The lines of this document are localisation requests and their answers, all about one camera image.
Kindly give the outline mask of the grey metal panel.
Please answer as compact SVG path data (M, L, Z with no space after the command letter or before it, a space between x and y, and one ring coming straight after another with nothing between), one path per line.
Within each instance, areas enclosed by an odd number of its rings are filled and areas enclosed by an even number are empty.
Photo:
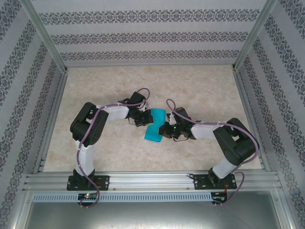
M26 229L282 229L271 206L201 202L100 203L82 209L75 203L34 203Z

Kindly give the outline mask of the small circuit board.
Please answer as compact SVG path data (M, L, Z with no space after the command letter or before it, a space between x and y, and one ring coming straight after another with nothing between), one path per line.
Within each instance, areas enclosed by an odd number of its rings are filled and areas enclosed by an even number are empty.
M97 199L97 193L81 193L78 194L78 201L95 201Z
M212 192L212 201L216 204L223 204L227 201L228 195L227 192Z

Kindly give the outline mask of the aluminium table edge rail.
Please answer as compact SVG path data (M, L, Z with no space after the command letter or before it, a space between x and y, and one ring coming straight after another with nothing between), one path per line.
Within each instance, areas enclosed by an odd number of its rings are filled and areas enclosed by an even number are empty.
M52 134L53 134L53 131L55 128L56 119L57 119L59 108L61 105L64 88L65 88L66 81L68 78L68 74L69 74L69 69L67 69L63 72L61 80L58 83L58 88L57 88L56 95L54 97L51 113L49 115L49 119L48 119L48 122L46 125L43 139L42 139L42 143L38 150L38 155L37 155L37 158L36 158L36 161L34 164L35 167L33 168L33 172L32 172L33 174L39 173L40 167L41 167L41 162L44 158L46 158L46 155L48 153Z
M242 104L243 104L243 107L244 107L247 122L249 124L249 129L251 130L251 133L257 139L257 141L260 145L259 156L258 157L260 158L262 168L265 171L271 172L272 170L270 168L268 159L265 155L265 147L264 147L264 144L261 141L260 134L259 134L259 131L258 131L257 126L256 126L255 118L254 118L254 115L252 113L251 104L249 103L248 96L247 96L246 90L244 88L242 79L240 77L239 72L237 72L236 70L233 70L233 76L234 76L234 79L235 79L235 82L236 82L236 86L238 88L239 95L241 97L241 101L242 101Z

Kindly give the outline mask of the long aluminium mounting rail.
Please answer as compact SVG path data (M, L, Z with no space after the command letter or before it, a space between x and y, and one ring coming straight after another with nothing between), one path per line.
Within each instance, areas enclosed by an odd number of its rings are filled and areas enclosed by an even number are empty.
M262 169L240 170L245 175L240 191L282 191L283 186L277 172ZM194 181L190 174L206 171L159 171L159 172L96 172L109 176L109 192L194 192ZM68 172L41 172L26 176L22 191L67 192Z

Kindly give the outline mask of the aluminium frame post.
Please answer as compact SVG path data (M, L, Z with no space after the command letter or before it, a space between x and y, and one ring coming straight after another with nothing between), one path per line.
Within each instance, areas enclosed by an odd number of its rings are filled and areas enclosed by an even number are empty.
M281 229L296 229L285 194L281 190L270 192Z
M275 4L278 0L266 0L265 5L263 6L260 14L257 17L257 20L251 29L248 37L245 40L244 45L242 46L234 64L233 64L233 71L236 72L244 62L247 54L249 53L255 39L259 35L261 29L263 28L267 18L269 17L270 13L272 12Z
M57 50L50 34L48 33L45 25L43 24L39 14L35 10L31 0L19 0L19 2L22 5L22 7L24 8L24 10L25 10L26 14L28 15L30 21L34 25L34 27L35 27L36 31L38 32L40 38L42 39L42 41L46 45L48 51L50 52L53 60L57 64L57 66L59 67L60 71L62 73L66 73L67 67L66 67L59 51Z
M33 194L27 190L22 191L20 199L13 212L9 229L25 229L29 212L31 209Z

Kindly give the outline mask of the blue square paper sheet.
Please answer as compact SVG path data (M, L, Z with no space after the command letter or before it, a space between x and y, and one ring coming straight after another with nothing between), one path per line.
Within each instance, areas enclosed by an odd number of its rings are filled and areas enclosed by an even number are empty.
M147 127L144 139L159 143L163 137L158 134L159 128L165 124L166 111L164 109L153 108L151 109L151 115L153 123Z

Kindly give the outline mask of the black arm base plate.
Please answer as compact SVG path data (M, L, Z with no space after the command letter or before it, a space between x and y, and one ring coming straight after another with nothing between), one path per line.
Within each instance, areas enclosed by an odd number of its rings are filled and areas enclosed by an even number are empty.
M189 178L193 180L195 190L237 189L235 176L233 174L229 174L223 179L209 174L190 174Z
M99 191L107 191L109 189L109 176L94 176L91 180L98 187ZM69 176L67 187L68 191L96 191L97 188L84 176Z

